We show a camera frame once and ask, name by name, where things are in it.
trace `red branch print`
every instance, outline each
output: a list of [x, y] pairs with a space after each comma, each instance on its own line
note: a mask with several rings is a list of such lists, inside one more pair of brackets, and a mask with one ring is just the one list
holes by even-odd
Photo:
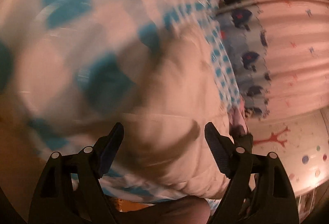
[[284, 130], [282, 130], [282, 131], [280, 131], [280, 132], [278, 132], [276, 134], [274, 132], [272, 132], [271, 133], [271, 137], [269, 139], [266, 139], [266, 140], [254, 140], [254, 145], [263, 144], [265, 142], [278, 142], [279, 144], [282, 145], [283, 148], [286, 148], [285, 143], [288, 140], [278, 140], [278, 137], [281, 134], [283, 134], [285, 132], [288, 132], [288, 131], [290, 131], [290, 130], [288, 129], [288, 127], [286, 127]]

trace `silver screw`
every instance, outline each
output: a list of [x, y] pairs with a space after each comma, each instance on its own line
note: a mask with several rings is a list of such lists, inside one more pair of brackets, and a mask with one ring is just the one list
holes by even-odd
[[275, 159], [278, 157], [278, 155], [276, 153], [271, 152], [269, 153], [269, 157]]
[[51, 158], [53, 158], [53, 159], [56, 159], [59, 156], [60, 156], [59, 152], [54, 152], [54, 153], [51, 154]]
[[237, 147], [235, 150], [239, 154], [243, 154], [245, 152], [245, 149], [243, 147]]
[[93, 151], [93, 148], [91, 146], [87, 146], [86, 148], [83, 149], [83, 151], [88, 154], [91, 153]]

